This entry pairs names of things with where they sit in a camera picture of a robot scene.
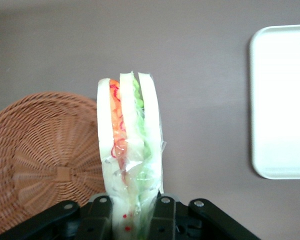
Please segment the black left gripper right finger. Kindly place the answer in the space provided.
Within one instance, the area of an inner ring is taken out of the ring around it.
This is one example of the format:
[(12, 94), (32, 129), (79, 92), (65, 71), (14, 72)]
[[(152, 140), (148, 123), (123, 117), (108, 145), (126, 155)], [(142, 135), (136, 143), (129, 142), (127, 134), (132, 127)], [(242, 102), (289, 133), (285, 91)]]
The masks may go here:
[(151, 240), (258, 240), (259, 237), (204, 198), (188, 205), (158, 194), (149, 226)]

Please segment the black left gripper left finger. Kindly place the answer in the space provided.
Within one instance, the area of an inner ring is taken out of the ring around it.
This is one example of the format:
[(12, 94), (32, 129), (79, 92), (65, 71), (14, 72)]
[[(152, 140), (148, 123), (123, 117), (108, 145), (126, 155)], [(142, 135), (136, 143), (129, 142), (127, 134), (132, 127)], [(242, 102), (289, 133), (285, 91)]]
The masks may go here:
[(0, 234), (0, 240), (110, 240), (112, 202), (93, 195), (83, 207), (64, 200)]

